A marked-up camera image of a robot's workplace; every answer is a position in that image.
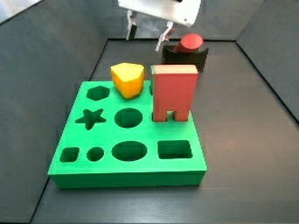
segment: yellow pentagon block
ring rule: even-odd
[[[140,94],[144,85],[144,67],[121,63],[110,67],[112,81],[120,94],[131,99]]]

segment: red cylinder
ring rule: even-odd
[[[173,48],[176,53],[195,53],[203,44],[201,36],[196,33],[183,36],[180,43]]]

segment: star-shaped hole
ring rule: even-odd
[[[94,123],[104,123],[106,119],[101,117],[104,109],[98,109],[94,112],[89,111],[88,109],[82,110],[82,117],[76,120],[74,123],[85,123],[86,130],[90,130]]]

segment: green shape sorter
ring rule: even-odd
[[[81,83],[48,175],[58,188],[199,185],[207,171],[188,122],[152,121],[151,82],[124,99],[112,81]]]

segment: red block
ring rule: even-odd
[[[153,121],[165,122],[173,112],[176,122],[187,122],[197,80],[195,65],[153,66]]]

